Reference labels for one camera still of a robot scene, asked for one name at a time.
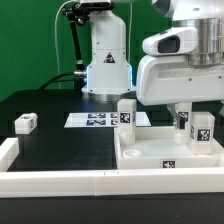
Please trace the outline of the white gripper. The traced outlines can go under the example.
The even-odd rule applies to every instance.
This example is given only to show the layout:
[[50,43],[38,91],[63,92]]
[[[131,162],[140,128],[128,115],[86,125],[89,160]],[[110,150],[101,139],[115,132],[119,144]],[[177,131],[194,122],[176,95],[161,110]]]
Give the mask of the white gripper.
[[176,129],[185,129],[175,103],[224,100],[224,63],[189,67],[185,56],[144,56],[137,72],[137,98],[143,105],[168,104]]

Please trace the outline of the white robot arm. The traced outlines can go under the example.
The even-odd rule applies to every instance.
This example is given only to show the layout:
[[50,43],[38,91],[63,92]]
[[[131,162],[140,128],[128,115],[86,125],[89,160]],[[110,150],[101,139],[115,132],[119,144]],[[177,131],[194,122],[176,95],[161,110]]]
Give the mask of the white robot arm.
[[[123,0],[71,0],[63,14],[73,24],[92,23],[92,60],[87,66],[85,94],[129,91],[124,22],[112,13]],[[172,27],[142,42],[145,56],[137,70],[137,99],[144,105],[166,104],[176,127],[189,120],[174,108],[179,103],[224,99],[224,0],[151,0],[153,8],[172,20]]]

